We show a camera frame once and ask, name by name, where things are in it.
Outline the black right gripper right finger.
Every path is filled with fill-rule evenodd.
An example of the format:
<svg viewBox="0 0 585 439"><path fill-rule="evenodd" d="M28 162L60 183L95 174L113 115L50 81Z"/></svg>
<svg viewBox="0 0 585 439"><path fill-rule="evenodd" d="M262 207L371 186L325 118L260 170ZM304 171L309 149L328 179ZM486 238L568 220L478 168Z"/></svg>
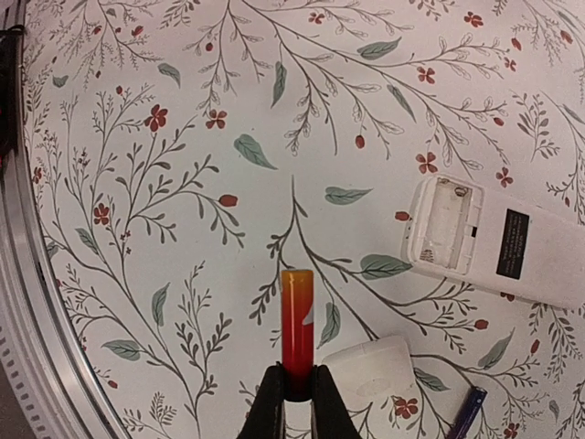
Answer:
<svg viewBox="0 0 585 439"><path fill-rule="evenodd" d="M311 436L313 438L361 438L326 365L313 368L311 397Z"/></svg>

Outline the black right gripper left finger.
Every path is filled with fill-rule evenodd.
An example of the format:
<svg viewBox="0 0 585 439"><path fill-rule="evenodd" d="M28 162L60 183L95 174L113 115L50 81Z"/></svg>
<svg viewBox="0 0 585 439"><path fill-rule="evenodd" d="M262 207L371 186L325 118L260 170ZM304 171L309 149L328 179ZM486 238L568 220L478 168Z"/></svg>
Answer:
<svg viewBox="0 0 585 439"><path fill-rule="evenodd" d="M243 424L238 439L282 439L285 437L284 369L281 363L269 366Z"/></svg>

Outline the white battery cover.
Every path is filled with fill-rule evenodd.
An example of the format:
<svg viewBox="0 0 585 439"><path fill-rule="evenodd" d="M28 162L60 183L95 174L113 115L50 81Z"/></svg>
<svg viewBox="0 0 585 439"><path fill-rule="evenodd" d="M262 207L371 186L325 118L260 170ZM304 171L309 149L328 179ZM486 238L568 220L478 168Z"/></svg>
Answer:
<svg viewBox="0 0 585 439"><path fill-rule="evenodd" d="M373 438L377 410L396 427L419 411L410 351L404 337L394 335L344 348L323 358L361 437Z"/></svg>

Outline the orange red battery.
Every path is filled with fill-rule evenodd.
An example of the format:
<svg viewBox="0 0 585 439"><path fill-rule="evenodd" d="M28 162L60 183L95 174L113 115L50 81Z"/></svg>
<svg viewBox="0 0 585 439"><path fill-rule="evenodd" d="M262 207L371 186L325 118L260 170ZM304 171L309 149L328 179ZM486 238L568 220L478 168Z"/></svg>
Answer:
<svg viewBox="0 0 585 439"><path fill-rule="evenodd" d="M282 271L282 366L285 399L311 399L314 367L314 273L311 270Z"/></svg>

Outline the purple blue battery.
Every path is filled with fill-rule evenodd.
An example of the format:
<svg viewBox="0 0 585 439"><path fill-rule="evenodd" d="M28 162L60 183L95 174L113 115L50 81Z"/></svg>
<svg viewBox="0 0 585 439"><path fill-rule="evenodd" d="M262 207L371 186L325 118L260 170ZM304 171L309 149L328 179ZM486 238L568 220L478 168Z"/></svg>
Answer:
<svg viewBox="0 0 585 439"><path fill-rule="evenodd" d="M463 439L466 437L476 416L483 408L487 394L488 392L485 389L475 386L468 391L454 424L446 436L447 439Z"/></svg>

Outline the white red remote control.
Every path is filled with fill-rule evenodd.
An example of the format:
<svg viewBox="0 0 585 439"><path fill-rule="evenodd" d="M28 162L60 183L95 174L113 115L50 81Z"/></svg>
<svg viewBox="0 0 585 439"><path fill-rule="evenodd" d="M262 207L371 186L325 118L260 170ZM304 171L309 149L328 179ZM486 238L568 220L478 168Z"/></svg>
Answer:
<svg viewBox="0 0 585 439"><path fill-rule="evenodd" d="M584 229L455 177L418 185L401 257L413 270L565 309L584 303Z"/></svg>

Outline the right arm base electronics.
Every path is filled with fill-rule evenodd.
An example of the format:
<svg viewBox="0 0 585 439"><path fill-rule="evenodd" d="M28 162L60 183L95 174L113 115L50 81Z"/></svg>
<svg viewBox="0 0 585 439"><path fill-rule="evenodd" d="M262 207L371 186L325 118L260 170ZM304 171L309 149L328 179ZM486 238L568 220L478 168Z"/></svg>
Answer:
<svg viewBox="0 0 585 439"><path fill-rule="evenodd" d="M23 25L1 30L1 171L10 152L18 149L20 64L17 58L25 32Z"/></svg>

